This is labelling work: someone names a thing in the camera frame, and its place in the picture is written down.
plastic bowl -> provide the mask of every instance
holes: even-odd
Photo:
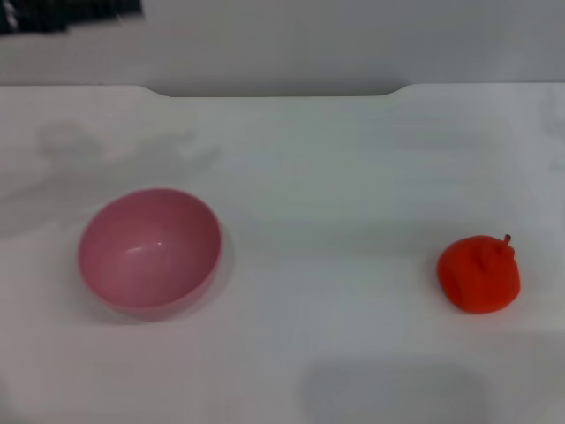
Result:
[[[151,317],[198,298],[221,251],[220,224],[204,202],[150,189],[112,201],[94,217],[80,241],[79,269],[106,304]]]

white wall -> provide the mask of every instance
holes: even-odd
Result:
[[[0,39],[0,84],[378,94],[565,80],[563,0],[145,0],[145,23]]]

bowl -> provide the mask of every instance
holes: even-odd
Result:
[[[203,294],[221,251],[220,224],[203,201],[148,189],[112,201],[94,217],[80,241],[79,270],[110,307],[166,314]]]

toy tomato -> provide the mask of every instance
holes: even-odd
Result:
[[[470,314],[507,307],[520,292],[520,276],[510,236],[464,238],[438,260],[438,278],[448,299]]]

bowl rim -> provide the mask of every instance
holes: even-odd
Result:
[[[119,303],[116,303],[112,300],[107,299],[105,296],[103,296],[102,294],[100,294],[91,284],[91,282],[89,281],[89,278],[87,278],[87,273],[84,270],[84,263],[83,263],[83,254],[82,252],[85,249],[85,242],[86,242],[86,235],[88,233],[88,231],[92,228],[94,221],[96,221],[96,218],[98,218],[103,212],[105,212],[106,210],[108,210],[109,208],[113,207],[116,203],[118,203],[119,201],[122,201],[124,199],[127,199],[128,197],[134,196],[134,195],[139,195],[139,194],[143,194],[143,193],[151,193],[151,192],[168,192],[168,193],[174,193],[174,194],[180,194],[184,197],[190,198],[193,201],[196,201],[197,203],[199,203],[206,211],[207,213],[212,217],[213,222],[214,222],[214,227],[215,230],[218,233],[218,237],[219,237],[219,246],[218,246],[218,251],[215,254],[215,260],[214,263],[212,264],[212,266],[210,267],[210,270],[207,272],[206,276],[204,276],[196,285],[194,285],[194,287],[192,287],[189,291],[185,292],[183,295],[179,296],[178,298],[172,300],[172,301],[168,301],[168,302],[163,302],[161,304],[158,305],[152,305],[150,307],[128,307],[125,305],[121,305]],[[185,192],[183,190],[180,189],[176,189],[176,188],[169,188],[169,187],[148,187],[148,188],[142,188],[139,190],[135,190],[123,195],[120,195],[118,197],[116,197],[114,200],[109,201],[108,203],[106,203],[104,206],[102,206],[100,209],[98,209],[98,211],[94,214],[94,216],[92,216],[92,218],[90,218],[90,220],[88,221],[88,224],[85,226],[84,230],[82,231],[82,234],[80,236],[80,240],[79,240],[79,248],[77,249],[77,263],[79,265],[79,273],[80,273],[80,277],[81,280],[83,282],[83,284],[86,286],[86,288],[93,293],[93,295],[101,300],[102,302],[104,302],[106,305],[108,305],[109,307],[112,307],[114,309],[118,309],[118,310],[123,310],[123,311],[133,311],[133,312],[153,312],[155,310],[158,309],[163,309],[163,308],[168,308],[168,307],[173,307],[178,303],[183,302],[183,300],[185,300],[186,298],[190,297],[194,292],[198,291],[202,286],[206,285],[206,284],[210,284],[212,278],[214,278],[214,275],[218,269],[218,265],[220,263],[220,259],[222,258],[222,253],[223,253],[223,245],[224,245],[224,239],[223,239],[223,234],[222,234],[222,225],[220,220],[218,219],[217,215],[215,214],[215,212],[212,210],[212,208],[210,208],[208,206],[208,204],[206,202],[204,202],[201,198],[195,196],[194,194]]]

